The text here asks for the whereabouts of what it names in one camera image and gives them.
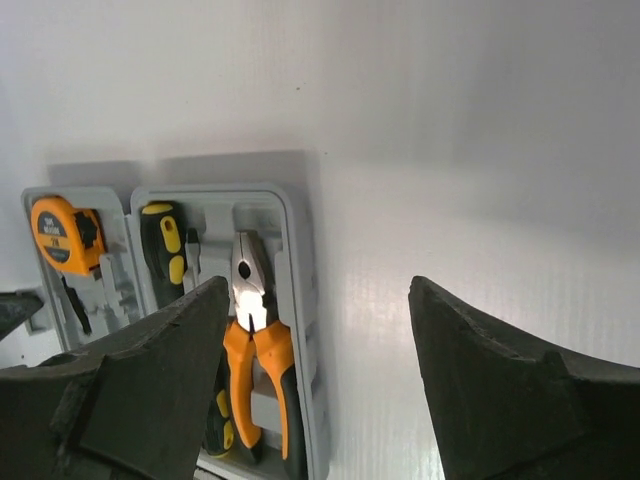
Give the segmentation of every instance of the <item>screwdriver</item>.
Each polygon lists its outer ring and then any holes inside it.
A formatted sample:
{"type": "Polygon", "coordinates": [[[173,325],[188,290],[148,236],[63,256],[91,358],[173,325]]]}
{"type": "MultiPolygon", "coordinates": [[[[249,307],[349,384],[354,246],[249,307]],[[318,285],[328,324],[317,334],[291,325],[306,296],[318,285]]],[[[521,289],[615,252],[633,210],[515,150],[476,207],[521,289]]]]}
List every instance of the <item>screwdriver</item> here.
{"type": "Polygon", "coordinates": [[[227,378],[229,376],[227,355],[223,351],[218,373],[213,386],[213,400],[209,404],[207,424],[204,431],[203,448],[212,457],[223,457],[233,445],[233,424],[227,402],[227,378]]]}
{"type": "Polygon", "coordinates": [[[180,208],[173,202],[151,203],[142,209],[142,250],[158,308],[164,308],[184,295],[184,224],[180,208]]]}
{"type": "MultiPolygon", "coordinates": [[[[188,292],[200,285],[200,241],[195,228],[187,230],[185,246],[187,270],[184,276],[184,289],[188,292]]],[[[222,457],[233,445],[233,425],[227,401],[227,378],[229,365],[227,355],[223,351],[213,385],[213,400],[209,404],[207,422],[202,440],[202,448],[212,457],[222,457]]]]}
{"type": "Polygon", "coordinates": [[[60,275],[60,280],[62,280],[62,288],[64,288],[64,293],[67,295],[67,298],[71,303],[73,313],[76,314],[76,317],[78,317],[78,320],[80,321],[82,332],[87,336],[91,335],[93,330],[91,329],[89,316],[84,308],[84,303],[82,303],[82,300],[80,300],[80,297],[78,296],[78,292],[76,292],[75,288],[72,288],[67,284],[67,279],[64,278],[64,275],[60,275]]]}

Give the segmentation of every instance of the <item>tool case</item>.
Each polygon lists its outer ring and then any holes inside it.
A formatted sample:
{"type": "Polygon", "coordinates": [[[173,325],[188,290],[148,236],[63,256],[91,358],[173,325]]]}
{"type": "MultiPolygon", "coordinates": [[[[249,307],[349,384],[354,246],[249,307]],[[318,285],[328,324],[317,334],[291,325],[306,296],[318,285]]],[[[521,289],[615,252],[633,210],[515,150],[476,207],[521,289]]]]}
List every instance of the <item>tool case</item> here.
{"type": "MultiPolygon", "coordinates": [[[[130,206],[123,206],[115,191],[108,187],[37,187],[26,189],[22,195],[27,218],[30,219],[37,200],[51,196],[63,197],[78,209],[94,210],[106,250],[100,257],[99,273],[64,275],[89,317],[92,333],[86,335],[74,315],[62,275],[35,248],[45,308],[64,351],[86,345],[158,309],[140,233],[141,211],[145,206],[154,202],[175,202],[180,206],[186,226],[198,233],[198,281],[202,283],[216,275],[226,277],[230,285],[230,317],[235,313],[230,271],[233,238],[237,231],[258,232],[274,271],[279,317],[290,327],[293,340],[308,478],[326,478],[330,456],[327,396],[318,372],[311,218],[304,198],[293,189],[273,184],[158,186],[137,188],[130,206]]],[[[197,466],[227,479],[286,479],[280,455],[282,436],[275,389],[257,362],[253,370],[252,421],[262,427],[267,447],[261,461],[252,464],[235,448],[220,458],[203,450],[197,466]]]]}

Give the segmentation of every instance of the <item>screwdriver handle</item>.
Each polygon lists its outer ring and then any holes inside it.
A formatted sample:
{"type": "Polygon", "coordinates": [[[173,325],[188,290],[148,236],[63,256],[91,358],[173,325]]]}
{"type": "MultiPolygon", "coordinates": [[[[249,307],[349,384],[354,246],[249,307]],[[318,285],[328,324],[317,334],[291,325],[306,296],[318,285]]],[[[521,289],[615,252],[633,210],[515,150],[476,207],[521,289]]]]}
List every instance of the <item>screwdriver handle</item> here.
{"type": "Polygon", "coordinates": [[[140,237],[158,308],[163,308],[184,295],[185,229],[178,205],[162,202],[144,207],[140,237]]]}
{"type": "Polygon", "coordinates": [[[212,457],[222,457],[233,445],[233,426],[229,404],[227,403],[227,356],[223,350],[218,373],[213,386],[213,400],[209,404],[207,424],[204,432],[203,448],[212,457]]]}

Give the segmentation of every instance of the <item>tape measure label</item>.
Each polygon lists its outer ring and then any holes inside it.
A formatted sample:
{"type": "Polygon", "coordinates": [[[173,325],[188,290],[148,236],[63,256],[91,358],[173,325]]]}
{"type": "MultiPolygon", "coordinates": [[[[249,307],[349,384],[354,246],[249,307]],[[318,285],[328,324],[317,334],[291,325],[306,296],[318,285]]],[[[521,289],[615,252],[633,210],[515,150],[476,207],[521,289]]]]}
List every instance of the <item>tape measure label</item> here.
{"type": "Polygon", "coordinates": [[[55,235],[58,237],[66,237],[62,223],[56,217],[49,212],[42,212],[38,217],[38,233],[44,233],[45,235],[55,235]]]}
{"type": "Polygon", "coordinates": [[[54,215],[42,212],[38,217],[38,236],[45,251],[58,263],[65,263],[71,256],[67,232],[54,215]]]}

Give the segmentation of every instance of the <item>pliers handle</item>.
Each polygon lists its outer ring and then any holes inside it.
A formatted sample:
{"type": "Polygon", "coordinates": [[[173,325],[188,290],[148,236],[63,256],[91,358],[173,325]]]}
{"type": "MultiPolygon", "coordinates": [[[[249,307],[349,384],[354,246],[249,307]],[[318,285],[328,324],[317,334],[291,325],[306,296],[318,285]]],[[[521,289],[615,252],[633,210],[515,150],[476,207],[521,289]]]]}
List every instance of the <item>pliers handle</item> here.
{"type": "Polygon", "coordinates": [[[290,479],[307,478],[307,458],[298,396],[291,332],[276,320],[253,336],[233,321],[227,327],[224,347],[229,361],[229,396],[238,437],[254,462],[261,456],[262,429],[251,418],[252,363],[254,355],[276,390],[282,423],[282,459],[290,479]]]}

